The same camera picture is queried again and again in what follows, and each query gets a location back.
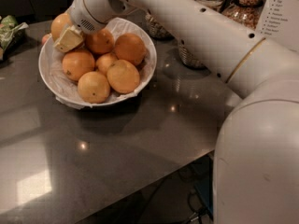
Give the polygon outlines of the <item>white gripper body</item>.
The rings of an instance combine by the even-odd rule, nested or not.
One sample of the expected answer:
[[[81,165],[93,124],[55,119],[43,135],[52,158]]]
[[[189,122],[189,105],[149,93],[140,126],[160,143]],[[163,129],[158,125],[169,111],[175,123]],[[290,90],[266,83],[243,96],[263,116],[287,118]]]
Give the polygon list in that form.
[[[78,29],[85,34],[91,34],[106,26],[106,1],[74,0],[67,13]]]

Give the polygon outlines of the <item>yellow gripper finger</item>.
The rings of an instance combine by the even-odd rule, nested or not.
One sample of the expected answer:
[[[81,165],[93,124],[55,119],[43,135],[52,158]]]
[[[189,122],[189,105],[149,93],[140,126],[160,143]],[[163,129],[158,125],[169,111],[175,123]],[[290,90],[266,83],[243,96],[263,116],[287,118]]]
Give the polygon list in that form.
[[[60,31],[54,33],[53,46],[63,53],[80,47],[83,42],[84,34],[75,25],[66,24]]]

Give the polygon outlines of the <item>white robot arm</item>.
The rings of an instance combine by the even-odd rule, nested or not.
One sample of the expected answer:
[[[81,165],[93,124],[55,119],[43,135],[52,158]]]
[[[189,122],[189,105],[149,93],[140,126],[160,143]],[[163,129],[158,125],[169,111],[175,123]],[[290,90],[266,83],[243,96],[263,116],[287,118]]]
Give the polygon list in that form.
[[[193,0],[74,0],[84,33],[148,11],[242,102],[222,124],[213,164],[214,224],[299,224],[299,56]]]

